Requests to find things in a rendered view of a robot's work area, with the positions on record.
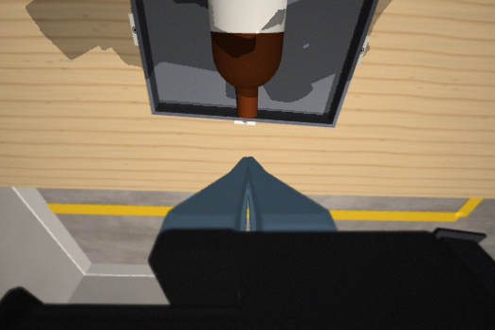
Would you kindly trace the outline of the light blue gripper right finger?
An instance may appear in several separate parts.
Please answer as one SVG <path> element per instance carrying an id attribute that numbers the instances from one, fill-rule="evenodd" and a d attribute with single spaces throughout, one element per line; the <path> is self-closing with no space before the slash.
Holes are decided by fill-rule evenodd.
<path id="1" fill-rule="evenodd" d="M 248 157 L 250 231 L 338 231 L 328 209 Z"/>

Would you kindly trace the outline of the brown bottle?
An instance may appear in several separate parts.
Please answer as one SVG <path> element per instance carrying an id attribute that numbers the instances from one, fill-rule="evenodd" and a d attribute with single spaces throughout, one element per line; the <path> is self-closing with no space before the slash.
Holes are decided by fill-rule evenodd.
<path id="1" fill-rule="evenodd" d="M 258 114 L 258 87 L 283 54 L 287 0 L 208 0 L 211 48 L 221 77 L 236 87 L 237 116 Z"/>

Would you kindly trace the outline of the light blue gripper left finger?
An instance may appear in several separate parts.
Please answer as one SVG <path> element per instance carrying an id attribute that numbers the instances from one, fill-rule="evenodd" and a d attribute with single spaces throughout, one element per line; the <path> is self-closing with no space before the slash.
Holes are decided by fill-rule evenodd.
<path id="1" fill-rule="evenodd" d="M 206 188 L 170 209 L 162 223 L 165 229 L 247 230 L 248 157 Z"/>

